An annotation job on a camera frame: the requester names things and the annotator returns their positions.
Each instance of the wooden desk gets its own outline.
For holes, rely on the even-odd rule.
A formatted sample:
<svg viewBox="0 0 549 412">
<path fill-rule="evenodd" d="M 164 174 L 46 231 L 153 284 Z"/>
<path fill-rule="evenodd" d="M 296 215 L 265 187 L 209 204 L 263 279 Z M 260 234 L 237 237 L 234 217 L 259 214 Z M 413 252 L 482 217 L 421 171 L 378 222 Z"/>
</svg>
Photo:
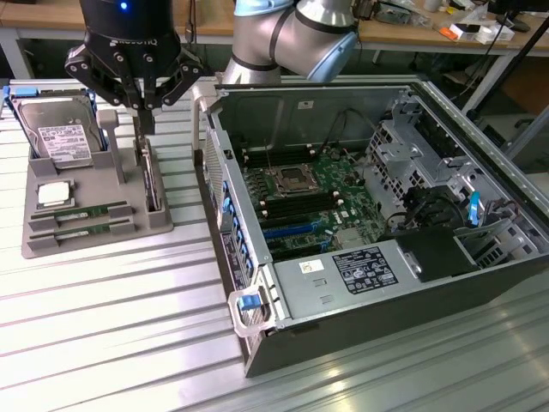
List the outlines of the wooden desk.
<svg viewBox="0 0 549 412">
<path fill-rule="evenodd" d="M 233 33 L 232 0 L 197 0 L 198 42 L 205 44 L 231 44 Z M 0 7 L 0 45 L 6 54 L 16 78 L 29 78 L 31 71 L 18 46 L 19 39 L 80 39 L 85 30 L 78 0 L 39 0 L 38 4 L 2 2 Z M 436 23 L 448 20 L 445 13 L 423 13 Z M 188 21 L 187 0 L 174 0 L 174 23 L 178 33 L 184 36 Z M 486 95 L 493 83 L 532 35 L 542 20 L 523 16 L 532 30 L 516 33 L 511 42 L 497 43 L 491 55 L 498 59 L 479 85 L 464 110 L 469 110 Z M 487 45 L 475 41 L 455 42 L 446 39 L 435 30 L 394 26 L 378 21 L 363 21 L 359 29 L 362 46 L 366 50 L 399 52 L 440 52 L 484 54 Z M 533 50 L 536 56 L 549 57 L 549 36 L 545 35 Z"/>
</svg>

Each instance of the green circuit board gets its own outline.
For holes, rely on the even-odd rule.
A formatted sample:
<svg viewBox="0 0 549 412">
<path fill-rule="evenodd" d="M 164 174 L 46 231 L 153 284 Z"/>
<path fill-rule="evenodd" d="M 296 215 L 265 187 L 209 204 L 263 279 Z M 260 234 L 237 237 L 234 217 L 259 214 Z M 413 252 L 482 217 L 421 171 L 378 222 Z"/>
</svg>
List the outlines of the green circuit board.
<svg viewBox="0 0 549 412">
<path fill-rule="evenodd" d="M 244 181 L 256 209 L 260 209 L 258 205 L 265 199 L 294 197 L 298 199 L 311 193 L 331 191 L 338 191 L 339 198 L 343 201 L 341 205 L 333 209 L 301 215 L 304 221 L 314 223 L 316 230 L 313 232 L 267 239 L 269 250 L 273 256 L 278 252 L 284 255 L 285 251 L 296 250 L 303 250 L 305 254 L 308 252 L 315 254 L 313 247 L 315 245 L 322 246 L 318 253 L 340 250 L 343 247 L 337 234 L 345 229 L 355 228 L 365 245 L 375 243 L 384 233 L 385 220 L 379 213 L 376 202 L 366 190 L 364 180 L 361 181 L 364 165 L 358 164 L 350 156 L 337 155 L 336 150 L 339 153 L 339 149 L 327 150 L 312 163 L 244 170 Z M 308 174 L 308 177 L 314 179 L 314 185 L 310 185 L 307 190 L 299 193 L 285 191 L 287 188 L 281 187 L 280 179 L 285 171 L 292 172 L 293 175 L 297 174 L 299 177 Z M 301 180 L 299 182 L 301 186 L 295 185 L 295 188 L 303 188 L 307 185 L 305 178 Z M 257 218 L 260 224 L 268 221 L 268 218 L 265 218 L 261 213 L 257 213 Z"/>
</svg>

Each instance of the motherboard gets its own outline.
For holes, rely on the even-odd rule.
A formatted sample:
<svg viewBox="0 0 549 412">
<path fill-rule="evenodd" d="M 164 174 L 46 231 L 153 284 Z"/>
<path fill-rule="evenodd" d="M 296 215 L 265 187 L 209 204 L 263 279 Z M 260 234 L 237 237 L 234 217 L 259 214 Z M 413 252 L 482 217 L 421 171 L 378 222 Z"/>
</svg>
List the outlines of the motherboard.
<svg viewBox="0 0 549 412">
<path fill-rule="evenodd" d="M 321 154 L 244 152 L 242 166 L 275 262 L 368 245 L 385 231 L 365 188 L 365 164 L 339 146 Z"/>
</svg>

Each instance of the orange object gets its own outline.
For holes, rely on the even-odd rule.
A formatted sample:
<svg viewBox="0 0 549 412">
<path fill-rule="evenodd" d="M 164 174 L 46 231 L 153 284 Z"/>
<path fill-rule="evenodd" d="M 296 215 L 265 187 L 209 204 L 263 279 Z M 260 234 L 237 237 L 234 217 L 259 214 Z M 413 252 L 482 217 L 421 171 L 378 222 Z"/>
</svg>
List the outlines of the orange object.
<svg viewBox="0 0 549 412">
<path fill-rule="evenodd" d="M 457 40 L 457 34 L 452 32 L 449 28 L 443 27 L 440 30 L 438 30 L 439 33 L 441 33 L 444 37 L 449 38 L 450 40 Z"/>
</svg>

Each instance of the circuit board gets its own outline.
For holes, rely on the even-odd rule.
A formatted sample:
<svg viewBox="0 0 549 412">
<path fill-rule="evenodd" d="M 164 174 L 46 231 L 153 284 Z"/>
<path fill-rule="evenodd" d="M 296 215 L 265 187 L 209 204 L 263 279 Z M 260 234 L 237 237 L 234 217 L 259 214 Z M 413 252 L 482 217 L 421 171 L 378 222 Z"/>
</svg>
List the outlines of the circuit board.
<svg viewBox="0 0 549 412">
<path fill-rule="evenodd" d="M 270 229 L 263 230 L 269 250 L 274 260 L 294 258 L 302 251 L 304 255 L 318 254 L 326 251 L 337 251 L 355 245 L 375 243 L 384 233 L 385 220 L 379 213 L 376 202 L 371 198 L 361 178 L 363 165 L 358 164 L 351 156 L 339 155 L 339 149 L 330 148 L 313 162 L 283 167 L 248 168 L 243 171 L 252 203 L 257 206 L 262 202 L 275 199 L 295 199 L 297 214 L 293 219 L 309 222 L 312 230 L 308 233 L 290 234 L 269 237 Z M 285 184 L 285 173 L 289 184 Z M 305 200 L 314 193 L 336 193 L 339 203 L 333 208 L 299 214 L 300 200 Z M 262 227 L 269 226 L 268 216 L 257 213 Z M 357 239 L 341 243 L 338 233 L 349 233 L 345 229 L 356 229 Z"/>
</svg>

